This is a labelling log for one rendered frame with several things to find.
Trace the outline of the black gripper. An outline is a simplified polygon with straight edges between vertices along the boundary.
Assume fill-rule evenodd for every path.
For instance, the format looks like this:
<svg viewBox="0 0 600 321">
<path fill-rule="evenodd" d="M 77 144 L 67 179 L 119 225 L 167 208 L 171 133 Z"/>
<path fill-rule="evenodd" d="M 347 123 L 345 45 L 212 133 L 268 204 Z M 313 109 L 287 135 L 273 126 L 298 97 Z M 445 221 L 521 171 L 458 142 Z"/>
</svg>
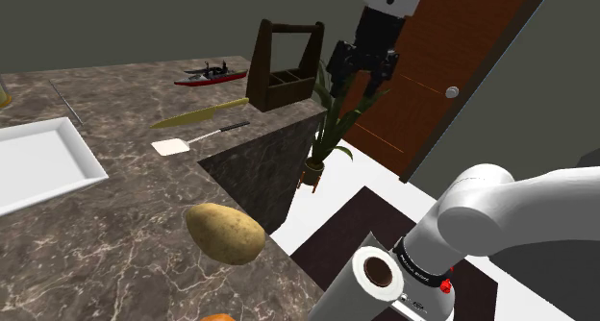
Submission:
<svg viewBox="0 0 600 321">
<path fill-rule="evenodd" d="M 406 22 L 404 17 L 364 7 L 355 32 L 354 45 L 339 40 L 326 66 L 331 75 L 330 94 L 340 96 L 346 79 L 358 71 L 369 71 L 370 79 L 362 94 L 371 98 L 394 73 L 399 54 L 395 43 Z"/>
</svg>

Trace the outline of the green potted plant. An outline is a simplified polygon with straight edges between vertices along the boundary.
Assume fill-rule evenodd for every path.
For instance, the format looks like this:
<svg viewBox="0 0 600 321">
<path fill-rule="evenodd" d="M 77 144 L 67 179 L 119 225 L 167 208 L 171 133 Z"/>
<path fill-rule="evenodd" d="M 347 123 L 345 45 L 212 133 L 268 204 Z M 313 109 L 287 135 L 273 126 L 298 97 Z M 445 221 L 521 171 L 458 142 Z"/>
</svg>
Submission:
<svg viewBox="0 0 600 321">
<path fill-rule="evenodd" d="M 313 91 L 319 96 L 321 105 L 327 110 L 327 113 L 318 124 L 317 134 L 312 137 L 311 153 L 304 161 L 297 189 L 301 185 L 311 185 L 312 192 L 316 191 L 325 169 L 324 161 L 334 150 L 339 150 L 350 159 L 353 159 L 352 152 L 348 148 L 340 146 L 339 142 L 356 121 L 380 97 L 388 93 L 388 89 L 376 89 L 376 92 L 372 96 L 367 97 L 366 91 L 364 91 L 358 105 L 353 110 L 347 111 L 343 116 L 340 116 L 343 102 L 348 95 L 349 88 L 353 84 L 355 76 L 356 74 L 351 74 L 342 82 L 340 95 L 334 98 L 332 95 L 332 91 L 334 90 L 333 75 L 325 70 L 324 61 L 320 61 L 317 70 L 317 81 L 313 87 Z"/>
</svg>

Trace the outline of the dark wooden caddy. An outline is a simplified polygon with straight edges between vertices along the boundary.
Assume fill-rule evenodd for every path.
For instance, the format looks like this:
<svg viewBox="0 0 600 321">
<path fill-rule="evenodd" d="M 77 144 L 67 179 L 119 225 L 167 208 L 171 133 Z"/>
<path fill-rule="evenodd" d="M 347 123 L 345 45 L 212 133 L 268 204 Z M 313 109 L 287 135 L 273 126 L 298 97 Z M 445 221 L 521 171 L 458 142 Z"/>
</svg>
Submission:
<svg viewBox="0 0 600 321">
<path fill-rule="evenodd" d="M 310 34 L 296 68 L 271 70 L 274 34 Z M 246 97 L 257 110 L 266 112 L 306 100 L 312 96 L 324 38 L 324 24 L 292 25 L 263 19 L 248 72 Z"/>
</svg>

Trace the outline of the brown wooden door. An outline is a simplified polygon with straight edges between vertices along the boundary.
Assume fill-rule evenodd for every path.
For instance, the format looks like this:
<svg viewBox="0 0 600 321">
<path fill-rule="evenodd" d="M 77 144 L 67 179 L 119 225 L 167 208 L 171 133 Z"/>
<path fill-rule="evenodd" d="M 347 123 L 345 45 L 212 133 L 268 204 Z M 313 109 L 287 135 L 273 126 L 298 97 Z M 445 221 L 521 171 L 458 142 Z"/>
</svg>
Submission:
<svg viewBox="0 0 600 321">
<path fill-rule="evenodd" d="M 344 139 L 407 182 L 542 0 L 421 0 L 383 96 Z"/>
</svg>

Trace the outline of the red and black toy ship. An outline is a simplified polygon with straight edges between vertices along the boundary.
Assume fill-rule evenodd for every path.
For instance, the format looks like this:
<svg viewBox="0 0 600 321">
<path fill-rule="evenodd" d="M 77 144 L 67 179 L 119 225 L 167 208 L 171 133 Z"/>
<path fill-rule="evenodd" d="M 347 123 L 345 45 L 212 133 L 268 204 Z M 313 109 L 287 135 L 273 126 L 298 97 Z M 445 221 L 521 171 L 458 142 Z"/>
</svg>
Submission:
<svg viewBox="0 0 600 321">
<path fill-rule="evenodd" d="M 248 70 L 234 70 L 223 61 L 220 66 L 210 66 L 205 62 L 205 67 L 200 69 L 185 70 L 188 77 L 174 81 L 176 86 L 209 86 L 221 84 L 244 78 Z"/>
</svg>

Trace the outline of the dark brown robot stand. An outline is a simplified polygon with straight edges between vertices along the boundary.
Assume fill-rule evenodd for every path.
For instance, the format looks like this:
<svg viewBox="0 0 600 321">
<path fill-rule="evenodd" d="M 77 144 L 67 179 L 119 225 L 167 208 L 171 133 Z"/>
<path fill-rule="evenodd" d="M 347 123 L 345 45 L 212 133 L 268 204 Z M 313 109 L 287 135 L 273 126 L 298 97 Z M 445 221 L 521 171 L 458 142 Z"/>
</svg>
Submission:
<svg viewBox="0 0 600 321">
<path fill-rule="evenodd" d="M 363 187 L 292 255 L 323 290 L 369 233 L 387 249 L 414 222 L 368 187 Z M 498 283 L 467 260 L 454 266 L 454 321 L 494 321 Z"/>
</svg>

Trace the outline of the olive yellow kitchen knife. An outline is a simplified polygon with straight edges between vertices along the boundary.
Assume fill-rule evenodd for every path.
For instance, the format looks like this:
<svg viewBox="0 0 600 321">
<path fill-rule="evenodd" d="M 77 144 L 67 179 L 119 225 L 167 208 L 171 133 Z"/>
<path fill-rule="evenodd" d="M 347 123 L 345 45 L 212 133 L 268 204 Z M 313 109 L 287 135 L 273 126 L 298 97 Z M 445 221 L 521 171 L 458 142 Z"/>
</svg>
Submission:
<svg viewBox="0 0 600 321">
<path fill-rule="evenodd" d="M 176 115 L 176 116 L 173 116 L 173 117 L 170 117 L 170 118 L 167 118 L 165 120 L 155 123 L 154 125 L 151 126 L 151 129 L 176 127 L 176 126 L 188 125 L 188 124 L 192 124 L 192 123 L 200 122 L 200 121 L 204 121 L 204 120 L 209 120 L 209 119 L 213 118 L 213 116 L 217 110 L 229 109 L 232 107 L 245 105 L 248 102 L 249 102 L 249 99 L 247 97 L 244 97 L 244 98 L 239 98 L 234 101 L 207 107 L 207 108 L 204 108 L 201 110 L 179 114 L 179 115 Z"/>
</svg>

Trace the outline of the brown potato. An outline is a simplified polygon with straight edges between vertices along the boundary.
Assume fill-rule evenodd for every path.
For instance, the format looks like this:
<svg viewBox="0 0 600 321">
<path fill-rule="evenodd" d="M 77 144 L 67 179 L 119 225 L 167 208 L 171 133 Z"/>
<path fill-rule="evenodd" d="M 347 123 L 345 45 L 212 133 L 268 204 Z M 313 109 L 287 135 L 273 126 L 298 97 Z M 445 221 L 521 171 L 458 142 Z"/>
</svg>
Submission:
<svg viewBox="0 0 600 321">
<path fill-rule="evenodd" d="M 186 213 L 188 232 L 209 258 L 229 264 L 253 261 L 265 246 L 263 227 L 249 215 L 230 207 L 204 203 Z"/>
</svg>

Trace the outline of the white paper towel roll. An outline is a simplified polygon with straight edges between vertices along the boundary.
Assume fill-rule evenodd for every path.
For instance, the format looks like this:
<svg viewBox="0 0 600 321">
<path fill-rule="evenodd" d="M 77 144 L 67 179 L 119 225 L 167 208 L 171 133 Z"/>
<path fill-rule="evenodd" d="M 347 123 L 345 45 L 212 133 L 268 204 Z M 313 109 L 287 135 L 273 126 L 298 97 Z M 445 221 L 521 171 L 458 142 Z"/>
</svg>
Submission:
<svg viewBox="0 0 600 321">
<path fill-rule="evenodd" d="M 309 321 L 372 321 L 404 291 L 396 260 L 369 233 L 308 315 Z"/>
</svg>

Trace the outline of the thin grey metal rod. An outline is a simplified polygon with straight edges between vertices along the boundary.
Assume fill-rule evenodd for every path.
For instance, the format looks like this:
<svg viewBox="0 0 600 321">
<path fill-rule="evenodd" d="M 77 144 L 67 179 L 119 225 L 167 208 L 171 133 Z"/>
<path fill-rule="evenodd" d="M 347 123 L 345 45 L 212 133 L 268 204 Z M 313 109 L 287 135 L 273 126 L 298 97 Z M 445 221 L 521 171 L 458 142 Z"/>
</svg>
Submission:
<svg viewBox="0 0 600 321">
<path fill-rule="evenodd" d="M 62 102 L 66 105 L 66 107 L 68 108 L 69 112 L 73 115 L 73 117 L 77 120 L 77 122 L 81 126 L 84 126 L 84 122 L 82 121 L 82 119 L 79 116 L 79 114 L 74 111 L 74 109 L 71 107 L 71 105 L 68 103 L 68 101 L 64 98 L 64 96 L 61 94 L 61 92 L 57 89 L 57 87 L 52 82 L 52 80 L 48 80 L 48 83 L 54 89 L 54 91 L 57 93 L 57 95 L 61 98 Z"/>
</svg>

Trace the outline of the white rectangular sink basin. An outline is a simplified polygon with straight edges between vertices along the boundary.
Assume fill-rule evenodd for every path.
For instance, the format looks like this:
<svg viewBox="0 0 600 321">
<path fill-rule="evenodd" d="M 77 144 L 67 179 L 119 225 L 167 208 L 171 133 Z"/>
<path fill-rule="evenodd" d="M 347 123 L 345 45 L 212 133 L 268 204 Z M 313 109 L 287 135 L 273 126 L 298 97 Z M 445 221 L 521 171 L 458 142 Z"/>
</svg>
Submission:
<svg viewBox="0 0 600 321">
<path fill-rule="evenodd" d="M 0 216 L 108 178 L 67 117 L 0 129 Z"/>
</svg>

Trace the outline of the yellow container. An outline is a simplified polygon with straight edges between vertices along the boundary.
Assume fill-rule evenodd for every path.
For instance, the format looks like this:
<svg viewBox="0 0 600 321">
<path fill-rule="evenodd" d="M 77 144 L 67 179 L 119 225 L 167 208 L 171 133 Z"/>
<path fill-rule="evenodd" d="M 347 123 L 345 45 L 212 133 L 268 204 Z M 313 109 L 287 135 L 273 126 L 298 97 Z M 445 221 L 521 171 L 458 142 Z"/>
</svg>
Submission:
<svg viewBox="0 0 600 321">
<path fill-rule="evenodd" d="M 5 82 L 0 75 L 0 108 L 6 107 L 12 100 L 12 97 L 7 91 Z"/>
</svg>

